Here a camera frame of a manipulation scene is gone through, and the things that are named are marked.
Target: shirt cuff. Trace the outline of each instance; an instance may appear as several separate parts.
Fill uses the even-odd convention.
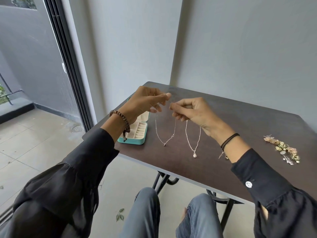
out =
[[[106,167],[118,153],[119,151],[114,149],[114,141],[110,134],[99,128],[69,153],[62,162],[72,166],[78,176],[93,188],[99,185]]]
[[[231,171],[247,187],[253,199],[267,207],[292,189],[292,185],[272,169],[254,149],[233,164]]]

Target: foot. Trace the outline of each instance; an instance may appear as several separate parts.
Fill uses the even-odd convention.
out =
[[[186,214],[187,214],[187,209],[186,209],[186,208],[184,208],[184,209],[183,209],[183,213],[182,213],[182,217],[181,217],[180,222],[182,222],[182,221],[185,219]]]

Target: black door frame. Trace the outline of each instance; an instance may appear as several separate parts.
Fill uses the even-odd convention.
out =
[[[47,13],[49,15],[53,31],[60,49],[69,81],[75,96],[82,125],[85,132],[93,127],[93,121],[89,110],[89,105],[82,82],[79,66],[70,36],[65,12],[61,0],[44,0]]]

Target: floor drain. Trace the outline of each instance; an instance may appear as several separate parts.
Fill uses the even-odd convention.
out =
[[[75,127],[72,128],[72,132],[73,133],[78,133],[78,132],[82,132],[84,129],[81,125],[77,125]]]

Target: bracelet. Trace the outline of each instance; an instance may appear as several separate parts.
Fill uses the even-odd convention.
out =
[[[119,111],[111,110],[110,113],[109,113],[109,117],[111,117],[111,115],[113,115],[113,114],[119,115],[125,121],[126,128],[123,131],[123,142],[125,142],[127,140],[127,138],[125,136],[125,133],[129,133],[130,132],[130,124],[129,124],[128,120],[126,119],[126,117],[122,113],[120,113]]]
[[[232,140],[235,136],[240,136],[240,134],[235,133],[233,135],[231,135],[228,139],[226,139],[225,142],[223,142],[223,144],[220,146],[220,148],[222,148],[222,151],[224,151],[224,147],[230,142],[230,140]]]

